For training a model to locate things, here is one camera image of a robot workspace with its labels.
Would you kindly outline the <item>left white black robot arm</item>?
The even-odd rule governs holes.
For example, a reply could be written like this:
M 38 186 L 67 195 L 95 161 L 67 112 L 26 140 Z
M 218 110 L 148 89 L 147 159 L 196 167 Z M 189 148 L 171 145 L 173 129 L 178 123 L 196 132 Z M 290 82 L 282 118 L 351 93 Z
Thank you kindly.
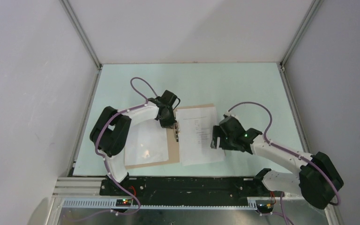
M 124 158 L 131 127 L 156 120 L 161 128 L 173 129 L 177 123 L 174 109 L 180 102 L 177 95 L 165 90 L 163 95 L 147 98 L 137 106 L 123 110 L 111 106 L 103 109 L 90 133 L 90 140 L 95 146 L 95 153 L 103 159 L 107 175 L 113 180 L 111 189 L 116 194 L 124 195 L 129 191 Z

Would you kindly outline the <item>white paper sheet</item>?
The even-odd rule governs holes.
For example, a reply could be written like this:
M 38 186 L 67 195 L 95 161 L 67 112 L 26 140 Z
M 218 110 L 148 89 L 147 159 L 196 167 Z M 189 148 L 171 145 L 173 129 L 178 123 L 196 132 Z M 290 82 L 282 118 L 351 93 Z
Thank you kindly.
M 127 168 L 143 167 L 169 159 L 167 133 L 156 120 L 144 121 L 130 128 L 125 144 Z
M 178 109 L 176 119 L 180 162 L 183 166 L 224 161 L 224 151 L 210 146 L 213 127 L 218 124 L 216 107 Z

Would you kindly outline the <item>tan cardboard folder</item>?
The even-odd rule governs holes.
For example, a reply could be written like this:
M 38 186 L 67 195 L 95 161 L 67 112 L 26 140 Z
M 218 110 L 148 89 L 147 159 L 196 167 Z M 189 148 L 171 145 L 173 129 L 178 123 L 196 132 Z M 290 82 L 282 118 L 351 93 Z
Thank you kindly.
M 198 105 L 198 106 L 185 106 L 185 107 L 181 107 L 179 109 L 199 108 L 199 107 L 209 107 L 209 106 L 214 106 L 214 105 L 207 104 L 207 105 Z M 180 164 L 181 166 L 183 166 L 180 162 L 179 142 L 176 142 L 176 140 L 175 140 L 174 129 L 166 129 L 166 133 L 167 133 L 169 159 L 165 162 L 148 164 L 143 167 L 168 165 L 168 164 Z

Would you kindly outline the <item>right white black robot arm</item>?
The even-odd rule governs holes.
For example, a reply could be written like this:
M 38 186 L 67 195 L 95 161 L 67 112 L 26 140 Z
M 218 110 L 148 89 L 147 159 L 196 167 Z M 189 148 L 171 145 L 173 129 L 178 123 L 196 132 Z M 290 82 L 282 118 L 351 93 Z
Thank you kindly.
M 310 205 L 325 209 L 334 205 L 344 181 L 328 155 L 296 150 L 284 151 L 254 128 L 245 130 L 234 116 L 225 116 L 212 128 L 211 148 L 247 152 L 268 159 L 288 172 L 262 169 L 255 177 L 254 190 L 260 196 L 280 191 L 302 196 Z

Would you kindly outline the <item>silver metal folder clip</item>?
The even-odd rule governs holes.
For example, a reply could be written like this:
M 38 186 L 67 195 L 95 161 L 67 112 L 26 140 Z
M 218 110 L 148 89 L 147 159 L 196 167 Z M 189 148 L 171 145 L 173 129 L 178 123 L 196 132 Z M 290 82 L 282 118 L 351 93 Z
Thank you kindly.
M 179 124 L 178 122 L 175 122 L 174 124 L 174 135 L 176 142 L 179 142 Z

